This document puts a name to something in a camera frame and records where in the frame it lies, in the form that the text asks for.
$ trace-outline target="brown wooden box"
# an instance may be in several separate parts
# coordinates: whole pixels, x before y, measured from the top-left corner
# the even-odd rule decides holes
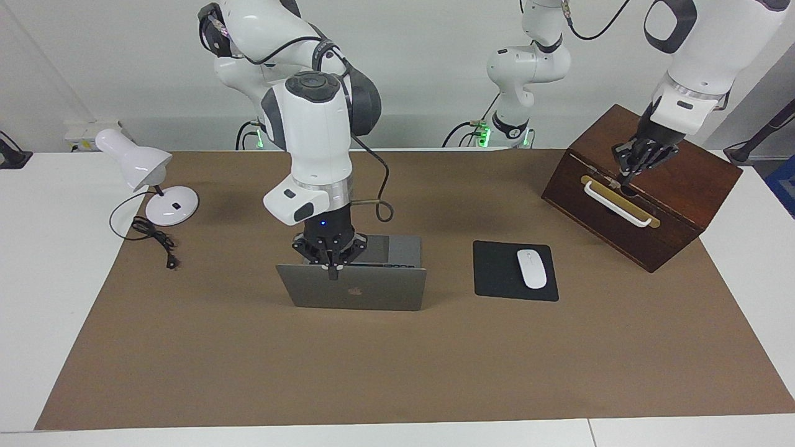
[[[632,192],[624,194],[615,180],[619,165],[611,148],[634,135],[638,119],[627,109],[613,106],[566,150],[542,197],[654,272],[704,232],[742,171],[682,142],[677,156],[635,177],[630,184]],[[617,204],[636,223],[589,196],[586,185],[592,194]]]

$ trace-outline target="blue bin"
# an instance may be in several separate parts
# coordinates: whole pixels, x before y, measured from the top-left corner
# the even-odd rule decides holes
[[[795,217],[795,156],[767,176],[765,183],[784,204],[789,214]]]

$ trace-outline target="white table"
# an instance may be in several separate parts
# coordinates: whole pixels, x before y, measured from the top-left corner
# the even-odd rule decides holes
[[[0,171],[0,445],[795,445],[793,414],[30,433],[121,246],[107,215],[129,195],[104,154],[36,154]],[[701,239],[793,393],[795,221],[745,169]]]

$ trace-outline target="brown paper mat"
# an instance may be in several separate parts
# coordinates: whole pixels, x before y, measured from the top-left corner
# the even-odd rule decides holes
[[[298,228],[262,207],[289,157],[175,154],[201,199],[182,267],[124,242],[36,428],[795,412],[700,242],[648,274],[540,198],[561,154],[384,154],[397,215],[355,225],[422,236],[419,313],[293,307],[274,265]],[[382,169],[353,158],[368,198]],[[475,296],[475,239],[551,246],[560,301]]]

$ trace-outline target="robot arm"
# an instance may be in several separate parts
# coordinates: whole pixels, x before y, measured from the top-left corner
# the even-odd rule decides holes
[[[563,46],[560,0],[527,0],[522,28],[530,45],[493,52],[488,60],[489,78],[499,87],[491,123],[491,146],[520,146],[527,135],[533,93],[530,84],[563,79],[572,58]]]
[[[333,41],[301,19],[293,0],[210,3],[199,12],[199,27],[205,48],[223,59],[215,62],[219,78],[248,96],[260,118],[263,91],[274,81],[310,69],[341,76],[355,135],[369,134],[378,122],[378,89]],[[246,62],[259,67],[262,75]]]
[[[351,133],[368,134],[381,115],[378,89],[290,0],[223,0],[199,19],[218,77],[251,99],[261,130],[292,158],[264,205],[284,224],[304,224],[293,248],[337,279],[366,249],[351,225],[348,150]]]
[[[614,147],[622,183],[676,155],[676,144],[695,134],[735,78],[762,51],[784,21],[789,0],[655,0],[646,16],[646,39],[673,54],[667,73],[626,144]],[[665,39],[650,25],[664,14],[677,20]]]

